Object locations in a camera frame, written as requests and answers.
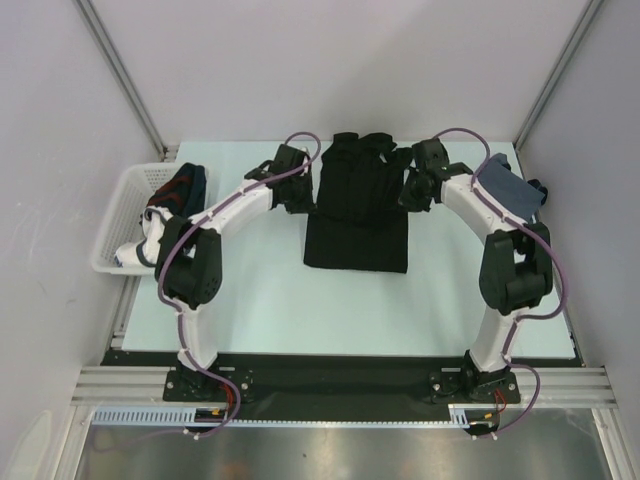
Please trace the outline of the black tank top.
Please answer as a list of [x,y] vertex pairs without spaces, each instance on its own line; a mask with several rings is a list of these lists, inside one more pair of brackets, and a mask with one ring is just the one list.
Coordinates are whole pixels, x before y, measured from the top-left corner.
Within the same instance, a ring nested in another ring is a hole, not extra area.
[[319,269],[405,274],[408,213],[399,196],[409,148],[387,133],[338,133],[322,154],[303,262]]

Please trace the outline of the blue printed tank top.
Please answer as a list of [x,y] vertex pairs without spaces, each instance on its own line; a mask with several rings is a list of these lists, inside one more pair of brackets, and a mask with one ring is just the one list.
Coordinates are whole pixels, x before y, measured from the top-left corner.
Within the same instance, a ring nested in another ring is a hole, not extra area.
[[504,153],[491,156],[476,179],[499,204],[524,220],[531,220],[548,198],[539,180],[525,181],[512,171]]

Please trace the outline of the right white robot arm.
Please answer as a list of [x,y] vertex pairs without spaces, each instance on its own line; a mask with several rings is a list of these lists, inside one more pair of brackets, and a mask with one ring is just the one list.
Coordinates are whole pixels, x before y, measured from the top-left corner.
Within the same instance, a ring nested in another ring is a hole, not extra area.
[[514,386],[511,350],[523,318],[553,287],[549,230],[530,225],[501,203],[463,163],[453,163],[439,139],[411,147],[413,165],[399,197],[409,212],[441,204],[455,213],[482,241],[479,289],[484,317],[460,371],[435,374],[430,382],[436,402],[487,403]]

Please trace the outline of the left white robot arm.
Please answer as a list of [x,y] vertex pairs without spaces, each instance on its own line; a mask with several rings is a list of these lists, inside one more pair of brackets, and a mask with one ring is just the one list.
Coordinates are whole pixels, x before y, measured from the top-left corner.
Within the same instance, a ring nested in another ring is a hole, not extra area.
[[174,215],[164,226],[155,267],[157,295],[174,310],[178,360],[190,369],[185,385],[199,399],[214,397],[224,381],[210,368],[219,350],[211,328],[200,319],[222,286],[223,240],[280,205],[290,213],[309,212],[311,165],[317,157],[285,142],[226,198],[190,217]]

